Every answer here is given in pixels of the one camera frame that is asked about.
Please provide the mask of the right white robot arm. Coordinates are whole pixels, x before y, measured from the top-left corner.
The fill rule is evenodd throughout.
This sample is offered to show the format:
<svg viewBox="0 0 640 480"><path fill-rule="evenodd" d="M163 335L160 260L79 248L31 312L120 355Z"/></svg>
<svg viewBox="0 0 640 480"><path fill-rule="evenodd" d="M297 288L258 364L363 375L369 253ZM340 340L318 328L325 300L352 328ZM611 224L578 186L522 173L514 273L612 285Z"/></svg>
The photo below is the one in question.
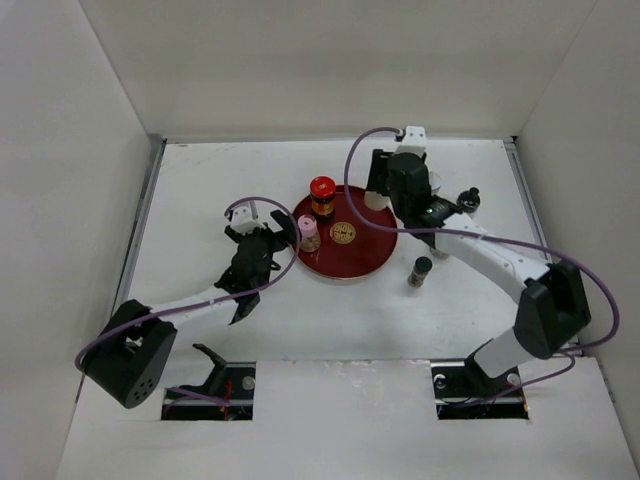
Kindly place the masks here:
<svg viewBox="0 0 640 480"><path fill-rule="evenodd" d="M547 263L489 241L462 207L433 193L425 159L374 150L366 190L390 200L412 236L463 261L516 302L513 326L466 359L466 388L487 395L505 372L552 357L590 323L584 284L580 270L567 261Z"/></svg>

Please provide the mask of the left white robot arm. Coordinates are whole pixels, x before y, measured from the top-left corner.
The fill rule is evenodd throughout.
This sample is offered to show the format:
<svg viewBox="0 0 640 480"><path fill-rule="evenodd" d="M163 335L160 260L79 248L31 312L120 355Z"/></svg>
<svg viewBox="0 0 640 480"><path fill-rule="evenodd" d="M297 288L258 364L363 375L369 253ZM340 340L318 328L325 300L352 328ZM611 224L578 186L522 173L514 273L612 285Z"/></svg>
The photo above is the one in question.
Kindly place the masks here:
<svg viewBox="0 0 640 480"><path fill-rule="evenodd" d="M273 272L283 276L274 255L299 247L295 217L286 210L270 216L278 231L257 221L253 214L241 223L242 205L228 214L225 234L236 244L229 267L207 290L164 307L147 306L135 299L122 303L98 337L83 347L75 367L122 407L132 409L161 386L161 378L180 328L213 313L224 326L248 317L260 302L260 292L273 285Z"/></svg>

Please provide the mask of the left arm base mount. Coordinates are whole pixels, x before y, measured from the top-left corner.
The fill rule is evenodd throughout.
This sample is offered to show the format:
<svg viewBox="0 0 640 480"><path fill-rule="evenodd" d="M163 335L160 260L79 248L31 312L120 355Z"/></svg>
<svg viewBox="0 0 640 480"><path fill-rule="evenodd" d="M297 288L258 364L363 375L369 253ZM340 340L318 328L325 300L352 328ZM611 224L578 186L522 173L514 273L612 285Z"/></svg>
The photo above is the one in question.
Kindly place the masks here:
<svg viewBox="0 0 640 480"><path fill-rule="evenodd" d="M163 421L251 421L256 388L256 363L228 362L204 344L192 347L204 355L207 376L169 389L164 396Z"/></svg>

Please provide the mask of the black top grinder bottle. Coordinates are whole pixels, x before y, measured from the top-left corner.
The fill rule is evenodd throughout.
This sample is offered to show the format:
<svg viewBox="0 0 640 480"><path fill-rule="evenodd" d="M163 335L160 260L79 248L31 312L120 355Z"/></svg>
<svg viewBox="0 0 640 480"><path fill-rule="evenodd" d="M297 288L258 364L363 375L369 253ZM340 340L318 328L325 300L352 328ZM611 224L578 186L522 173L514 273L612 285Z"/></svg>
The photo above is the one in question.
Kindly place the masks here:
<svg viewBox="0 0 640 480"><path fill-rule="evenodd" d="M387 197L375 191L366 191L363 201L368 209L374 211L381 211L386 208L388 204Z"/></svg>

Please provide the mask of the silver lid tall jar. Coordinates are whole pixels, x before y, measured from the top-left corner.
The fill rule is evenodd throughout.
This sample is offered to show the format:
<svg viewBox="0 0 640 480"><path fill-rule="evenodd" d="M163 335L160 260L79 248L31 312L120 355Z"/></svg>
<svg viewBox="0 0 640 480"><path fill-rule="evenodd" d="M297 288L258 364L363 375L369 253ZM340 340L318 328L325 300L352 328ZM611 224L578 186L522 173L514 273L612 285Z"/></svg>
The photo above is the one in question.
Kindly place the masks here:
<svg viewBox="0 0 640 480"><path fill-rule="evenodd" d="M437 195L439 193L439 191L440 191L441 186L442 186L441 177L437 173L435 173L433 171L430 171L429 172L429 183L430 183L430 187L431 187L431 193L433 195Z"/></svg>

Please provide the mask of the red lid chili sauce jar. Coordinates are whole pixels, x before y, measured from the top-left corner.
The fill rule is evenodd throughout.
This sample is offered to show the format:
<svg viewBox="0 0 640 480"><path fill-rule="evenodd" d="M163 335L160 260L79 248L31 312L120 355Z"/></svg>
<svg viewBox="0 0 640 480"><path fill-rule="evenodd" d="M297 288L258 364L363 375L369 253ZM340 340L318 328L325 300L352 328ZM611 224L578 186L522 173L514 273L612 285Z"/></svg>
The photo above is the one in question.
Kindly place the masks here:
<svg viewBox="0 0 640 480"><path fill-rule="evenodd" d="M328 176L317 176L309 185L311 209L316 218L328 220L334 214L334 200L336 196L336 184Z"/></svg>

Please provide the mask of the pink lid spice shaker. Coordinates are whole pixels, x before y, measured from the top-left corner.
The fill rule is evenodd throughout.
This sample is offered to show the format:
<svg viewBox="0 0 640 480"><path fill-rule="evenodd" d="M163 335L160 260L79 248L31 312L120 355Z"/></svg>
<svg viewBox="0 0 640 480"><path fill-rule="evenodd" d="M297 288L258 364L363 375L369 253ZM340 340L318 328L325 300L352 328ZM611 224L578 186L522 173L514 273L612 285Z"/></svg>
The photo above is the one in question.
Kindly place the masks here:
<svg viewBox="0 0 640 480"><path fill-rule="evenodd" d="M321 238L316 219L309 214L301 215L297 225L301 234L300 249L307 253L317 251L321 246Z"/></svg>

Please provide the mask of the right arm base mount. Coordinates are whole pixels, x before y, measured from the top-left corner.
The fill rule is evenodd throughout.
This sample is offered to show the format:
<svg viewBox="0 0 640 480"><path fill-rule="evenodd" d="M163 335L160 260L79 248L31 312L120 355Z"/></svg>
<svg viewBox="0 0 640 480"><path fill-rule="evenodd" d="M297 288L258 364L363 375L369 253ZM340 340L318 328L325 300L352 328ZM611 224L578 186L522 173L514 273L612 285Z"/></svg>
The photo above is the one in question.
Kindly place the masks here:
<svg viewBox="0 0 640 480"><path fill-rule="evenodd" d="M431 367L439 420L528 420L528 406L517 367L496 378L472 380L465 366L436 363Z"/></svg>

